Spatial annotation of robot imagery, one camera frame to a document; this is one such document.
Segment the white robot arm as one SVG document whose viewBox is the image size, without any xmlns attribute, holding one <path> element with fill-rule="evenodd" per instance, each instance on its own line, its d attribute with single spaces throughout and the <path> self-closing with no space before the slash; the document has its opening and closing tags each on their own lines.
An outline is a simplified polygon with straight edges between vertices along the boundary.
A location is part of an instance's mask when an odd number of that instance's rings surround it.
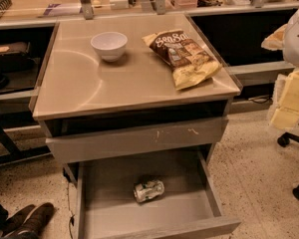
<svg viewBox="0 0 299 239">
<path fill-rule="evenodd" d="M 299 120 L 299 9 L 287 24 L 265 38 L 261 47 L 271 51 L 281 50 L 283 59 L 295 67 L 285 78 L 270 119 L 270 124 L 276 128 L 293 127 Z"/>
</svg>

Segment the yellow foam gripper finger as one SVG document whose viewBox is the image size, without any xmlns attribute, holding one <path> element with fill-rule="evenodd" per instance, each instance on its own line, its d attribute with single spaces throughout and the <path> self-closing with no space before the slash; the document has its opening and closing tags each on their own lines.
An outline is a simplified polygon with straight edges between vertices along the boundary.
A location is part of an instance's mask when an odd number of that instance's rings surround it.
<svg viewBox="0 0 299 239">
<path fill-rule="evenodd" d="M 283 85 L 278 91 L 277 107 L 270 124 L 279 129 L 291 128 L 299 120 L 299 68 L 279 82 Z"/>
<path fill-rule="evenodd" d="M 276 31 L 274 31 L 271 35 L 266 37 L 261 43 L 261 47 L 270 51 L 282 50 L 284 47 L 284 34 L 287 25 L 279 27 Z"/>
</svg>

